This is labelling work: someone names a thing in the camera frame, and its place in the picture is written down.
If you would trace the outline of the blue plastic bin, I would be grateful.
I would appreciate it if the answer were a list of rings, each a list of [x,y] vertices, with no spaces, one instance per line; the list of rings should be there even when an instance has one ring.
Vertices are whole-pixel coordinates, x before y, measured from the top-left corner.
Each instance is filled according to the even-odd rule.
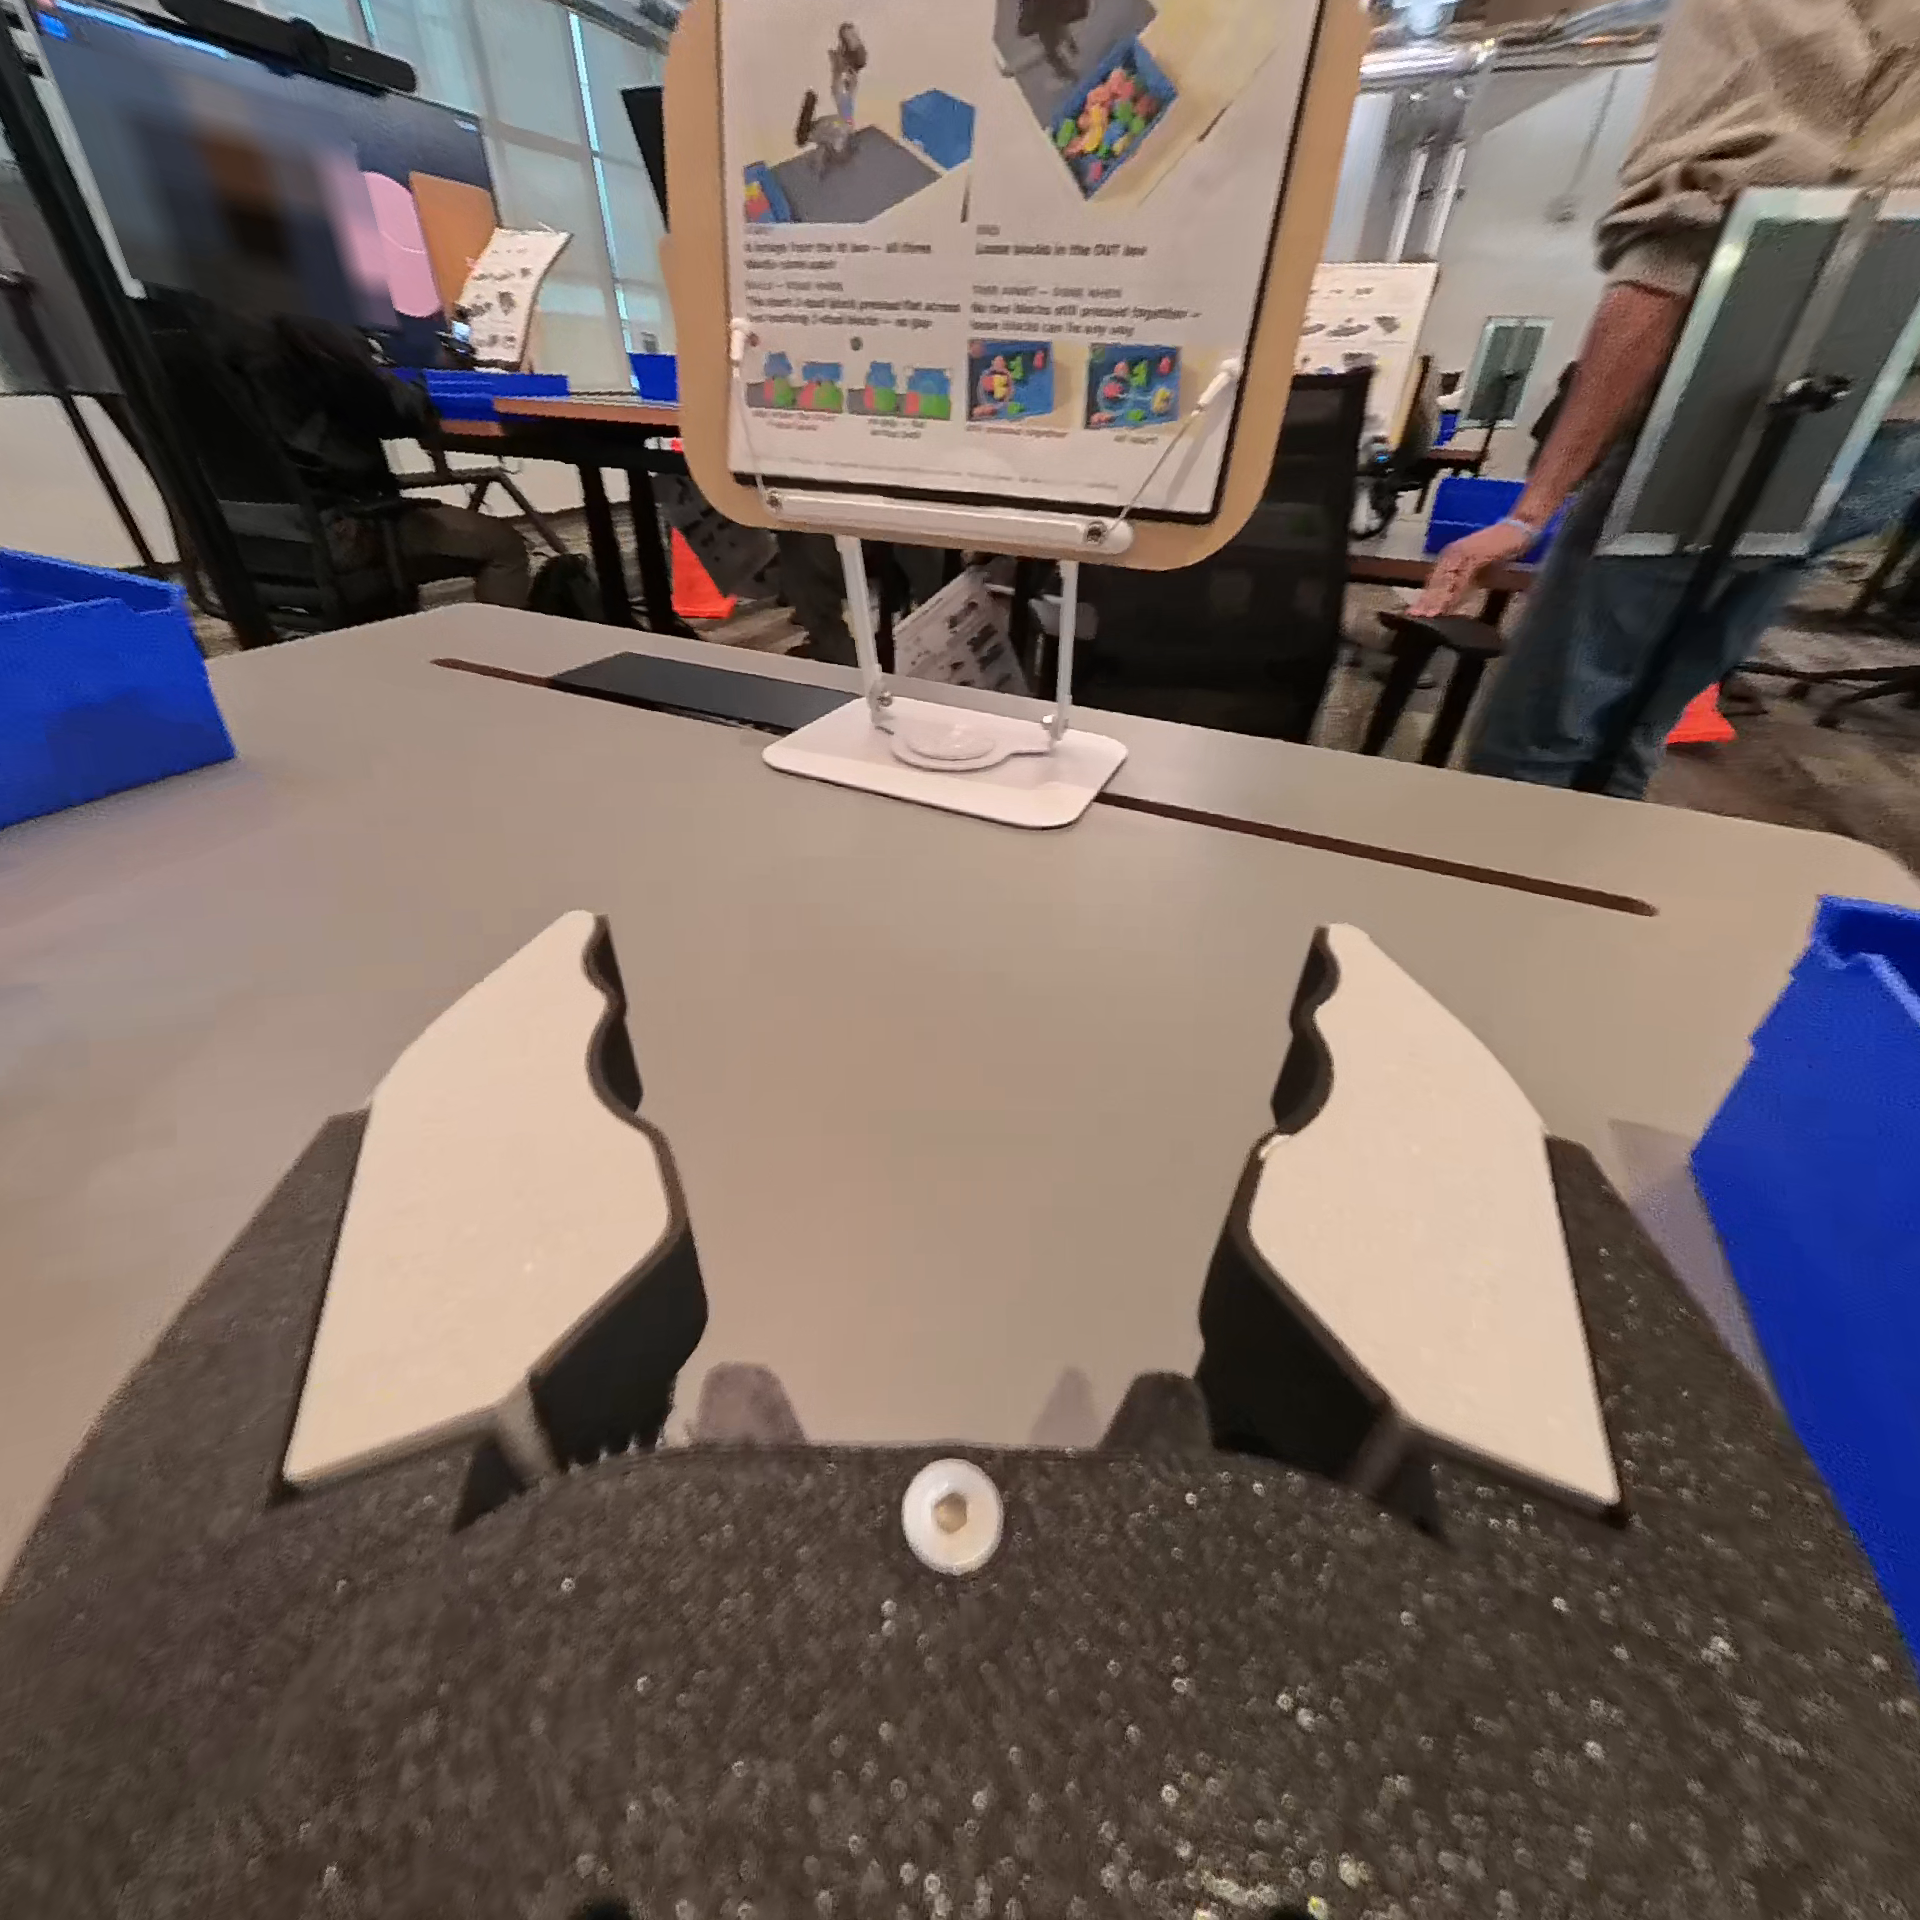
[[[2,827],[232,755],[175,584],[2,553]]]
[[[1915,1651],[1915,909],[1820,899],[1692,1173],[1783,1415]]]

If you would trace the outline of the blue bin on side table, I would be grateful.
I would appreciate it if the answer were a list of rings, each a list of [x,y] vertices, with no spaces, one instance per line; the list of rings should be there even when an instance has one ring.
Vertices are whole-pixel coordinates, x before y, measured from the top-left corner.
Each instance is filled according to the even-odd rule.
[[[1462,471],[1445,474],[1430,495],[1424,555],[1435,557],[1454,542],[1507,519],[1526,491],[1520,477],[1485,477]]]

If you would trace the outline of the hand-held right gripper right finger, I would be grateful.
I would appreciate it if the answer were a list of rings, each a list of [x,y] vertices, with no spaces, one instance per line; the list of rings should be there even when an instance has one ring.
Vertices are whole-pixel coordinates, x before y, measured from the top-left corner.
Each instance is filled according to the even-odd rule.
[[[1219,1448],[1432,1517],[1432,1469],[1626,1511],[1542,1117],[1371,935],[1320,926],[1202,1295]]]

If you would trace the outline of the large wall display screen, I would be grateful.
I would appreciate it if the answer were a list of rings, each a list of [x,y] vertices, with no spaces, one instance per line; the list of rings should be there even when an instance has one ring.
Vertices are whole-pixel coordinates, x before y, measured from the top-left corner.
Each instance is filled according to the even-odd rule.
[[[351,5],[244,6],[373,48]],[[468,111],[228,53],[160,5],[30,5],[28,23],[70,162],[149,297],[388,336],[453,317],[498,229]]]

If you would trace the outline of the instruction board on white stand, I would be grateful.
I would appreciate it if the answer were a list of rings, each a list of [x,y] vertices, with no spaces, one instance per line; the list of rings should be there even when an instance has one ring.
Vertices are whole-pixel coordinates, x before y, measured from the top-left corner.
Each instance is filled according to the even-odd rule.
[[[678,435],[731,520],[830,536],[855,694],[774,773],[1022,830],[1124,762],[1071,719],[1083,565],[1262,504],[1371,9],[685,5],[662,70]],[[1038,715],[908,693],[869,547],[1056,566]]]

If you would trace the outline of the wooden background table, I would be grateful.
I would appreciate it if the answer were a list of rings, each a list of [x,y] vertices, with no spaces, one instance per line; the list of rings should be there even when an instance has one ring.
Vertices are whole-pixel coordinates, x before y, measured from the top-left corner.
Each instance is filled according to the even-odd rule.
[[[448,421],[443,438],[462,450],[508,453],[573,469],[602,616],[619,629],[695,640],[674,607],[668,538],[655,501],[658,477],[691,479],[678,408],[632,398],[572,395],[493,399],[491,418]],[[635,538],[639,607],[632,605],[618,517],[606,474],[629,481],[629,525]]]

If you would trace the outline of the background instruction sheet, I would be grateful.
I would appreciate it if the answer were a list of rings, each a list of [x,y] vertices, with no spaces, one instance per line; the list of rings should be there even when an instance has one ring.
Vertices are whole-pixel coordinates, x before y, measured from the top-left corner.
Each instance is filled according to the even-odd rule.
[[[1370,367],[1405,374],[1437,283],[1432,261],[1323,261],[1311,272],[1294,357],[1296,374]]]
[[[572,238],[551,226],[491,231],[453,304],[454,328],[477,367],[524,367],[544,280]]]

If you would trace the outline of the large grey panel on tripod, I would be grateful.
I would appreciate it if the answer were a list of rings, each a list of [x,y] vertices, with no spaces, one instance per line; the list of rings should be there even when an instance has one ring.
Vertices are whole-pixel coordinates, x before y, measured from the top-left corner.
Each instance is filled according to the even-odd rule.
[[[1669,664],[1740,566],[1800,559],[1917,338],[1917,192],[1743,192],[1622,469],[1597,559],[1686,559],[1575,790],[1602,793]]]

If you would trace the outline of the black video bar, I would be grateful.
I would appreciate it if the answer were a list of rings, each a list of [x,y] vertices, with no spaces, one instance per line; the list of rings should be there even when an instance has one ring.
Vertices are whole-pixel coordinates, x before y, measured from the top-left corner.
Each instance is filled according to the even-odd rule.
[[[188,31],[259,61],[330,85],[415,96],[415,69],[394,55],[325,31],[304,16],[276,16],[236,2],[160,2]]]

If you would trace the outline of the black mesh office chair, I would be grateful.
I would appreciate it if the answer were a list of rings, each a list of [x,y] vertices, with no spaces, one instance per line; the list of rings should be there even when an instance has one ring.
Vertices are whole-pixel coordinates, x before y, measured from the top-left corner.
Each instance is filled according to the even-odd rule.
[[[1306,743],[1342,642],[1370,370],[1296,374],[1263,494],[1206,559],[1087,566],[1078,703]]]

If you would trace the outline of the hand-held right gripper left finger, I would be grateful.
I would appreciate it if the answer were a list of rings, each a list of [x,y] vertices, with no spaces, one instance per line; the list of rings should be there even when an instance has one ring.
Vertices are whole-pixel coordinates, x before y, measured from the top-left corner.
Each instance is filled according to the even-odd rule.
[[[380,1078],[288,1487],[467,1441],[528,1485],[662,1441],[709,1303],[627,1011],[608,919],[572,909]]]

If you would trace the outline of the printed sheet under table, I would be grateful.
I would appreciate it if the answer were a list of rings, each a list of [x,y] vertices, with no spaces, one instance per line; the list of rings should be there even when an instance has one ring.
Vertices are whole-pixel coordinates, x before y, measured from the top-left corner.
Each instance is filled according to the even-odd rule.
[[[893,673],[909,680],[1029,694],[1012,635],[1012,590],[964,566],[895,623]]]

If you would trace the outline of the row of blue bins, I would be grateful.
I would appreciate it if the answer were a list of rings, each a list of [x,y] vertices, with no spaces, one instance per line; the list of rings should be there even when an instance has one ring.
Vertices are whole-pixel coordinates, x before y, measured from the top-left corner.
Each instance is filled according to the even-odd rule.
[[[588,399],[677,406],[680,399],[680,360],[671,351],[631,351],[623,387],[573,387],[566,374],[501,371],[484,367],[395,367],[431,398],[445,421],[488,421],[502,399]]]

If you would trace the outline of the small grey panel on tripod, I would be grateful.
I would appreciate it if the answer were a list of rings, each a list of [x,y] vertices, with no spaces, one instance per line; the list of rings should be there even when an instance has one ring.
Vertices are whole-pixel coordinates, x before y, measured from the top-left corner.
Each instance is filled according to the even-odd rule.
[[[1460,383],[1458,426],[1492,434],[1520,418],[1550,328],[1548,317],[1495,315],[1483,322],[1469,371]]]

